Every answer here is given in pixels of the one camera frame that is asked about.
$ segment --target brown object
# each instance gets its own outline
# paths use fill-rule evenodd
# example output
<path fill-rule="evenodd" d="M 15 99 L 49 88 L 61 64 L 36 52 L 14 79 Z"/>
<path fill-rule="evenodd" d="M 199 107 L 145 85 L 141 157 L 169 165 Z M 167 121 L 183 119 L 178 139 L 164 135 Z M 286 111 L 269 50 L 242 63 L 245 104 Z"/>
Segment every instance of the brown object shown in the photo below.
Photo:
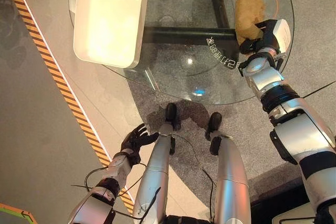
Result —
<path fill-rule="evenodd" d="M 236 1 L 236 34 L 239 45 L 245 39 L 263 37 L 263 31 L 255 26 L 264 20 L 265 3 L 263 0 L 237 0 Z"/>

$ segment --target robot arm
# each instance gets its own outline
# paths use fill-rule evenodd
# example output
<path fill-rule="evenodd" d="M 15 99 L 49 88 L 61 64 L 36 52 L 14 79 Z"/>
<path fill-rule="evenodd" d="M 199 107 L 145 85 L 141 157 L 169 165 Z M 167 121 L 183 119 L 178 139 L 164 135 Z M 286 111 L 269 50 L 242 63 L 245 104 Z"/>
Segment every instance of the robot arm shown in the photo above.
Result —
<path fill-rule="evenodd" d="M 116 213 L 114 202 L 126 184 L 133 165 L 140 162 L 142 145 L 151 144 L 159 134 L 148 135 L 144 124 L 139 125 L 121 144 L 121 152 L 115 154 L 103 179 L 88 192 L 86 197 L 72 211 L 69 224 L 111 224 Z"/>
<path fill-rule="evenodd" d="M 268 20 L 264 37 L 246 40 L 241 51 L 256 53 L 240 65 L 240 73 L 261 101 L 274 130 L 270 137 L 282 159 L 299 164 L 303 183 L 317 213 L 315 223 L 336 222 L 335 139 L 323 119 L 279 73 L 281 53 L 290 43 L 285 20 Z"/>

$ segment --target yellow and black striped tape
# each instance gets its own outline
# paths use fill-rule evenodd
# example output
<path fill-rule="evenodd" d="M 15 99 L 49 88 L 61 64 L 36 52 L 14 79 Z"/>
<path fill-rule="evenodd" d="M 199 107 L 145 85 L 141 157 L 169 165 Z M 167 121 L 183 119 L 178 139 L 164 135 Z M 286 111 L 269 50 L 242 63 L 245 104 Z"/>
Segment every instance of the yellow and black striped tape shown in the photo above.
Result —
<path fill-rule="evenodd" d="M 52 78 L 54 79 L 59 91 L 63 95 L 64 99 L 66 100 L 70 110 L 72 111 L 73 115 L 75 116 L 79 126 L 83 130 L 86 138 L 88 139 L 91 147 L 93 148 L 94 152 L 96 153 L 100 163 L 103 166 L 107 166 L 110 163 L 110 160 L 101 146 L 95 132 L 92 130 L 92 127 L 90 123 L 87 120 L 86 115 L 83 113 L 81 107 L 78 105 L 77 100 L 75 99 L 74 94 L 69 89 L 67 82 L 65 81 L 65 78 L 62 74 L 62 72 L 59 70 L 58 66 L 55 63 L 55 60 L 50 53 L 48 47 L 46 46 L 46 43 L 41 36 L 34 19 L 31 16 L 31 13 L 29 9 L 27 8 L 24 0 L 13 0 L 20 15 L 23 19 L 23 22 L 25 23 L 29 34 L 31 38 L 33 39 L 37 50 L 39 51 L 41 57 L 44 60 L 44 63 L 47 66 L 47 69 L 49 70 Z M 126 190 L 125 188 L 121 189 L 120 194 L 124 193 Z M 128 193 L 123 194 L 120 196 L 122 201 L 124 202 L 127 210 L 129 213 L 133 213 L 133 201 Z"/>

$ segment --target glass table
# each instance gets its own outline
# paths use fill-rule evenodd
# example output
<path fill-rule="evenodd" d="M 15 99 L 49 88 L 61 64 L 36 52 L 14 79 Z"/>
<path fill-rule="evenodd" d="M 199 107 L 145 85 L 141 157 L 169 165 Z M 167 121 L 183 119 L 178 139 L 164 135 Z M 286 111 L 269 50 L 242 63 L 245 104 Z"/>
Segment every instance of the glass table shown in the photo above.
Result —
<path fill-rule="evenodd" d="M 265 20 L 287 20 L 291 0 L 264 0 Z M 69 0 L 74 20 L 76 0 Z M 230 104 L 254 96 L 237 66 L 246 60 L 236 42 L 235 0 L 148 0 L 139 64 L 106 66 L 136 83 L 205 104 Z M 286 66 L 287 57 L 281 70 Z"/>

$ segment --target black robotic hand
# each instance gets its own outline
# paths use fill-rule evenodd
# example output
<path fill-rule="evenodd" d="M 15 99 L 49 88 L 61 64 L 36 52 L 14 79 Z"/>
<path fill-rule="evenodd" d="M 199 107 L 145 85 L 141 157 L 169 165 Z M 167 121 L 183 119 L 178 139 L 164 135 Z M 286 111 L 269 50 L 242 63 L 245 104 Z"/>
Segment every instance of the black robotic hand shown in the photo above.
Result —
<path fill-rule="evenodd" d="M 128 154 L 131 166 L 140 163 L 140 148 L 143 145 L 148 145 L 155 142 L 159 137 L 158 132 L 155 132 L 152 135 L 148 135 L 148 132 L 146 132 L 146 130 L 147 128 L 145 127 L 145 124 L 140 124 L 133 131 L 131 131 L 121 143 L 121 152 L 126 149 L 130 149 L 133 151 L 133 153 Z"/>

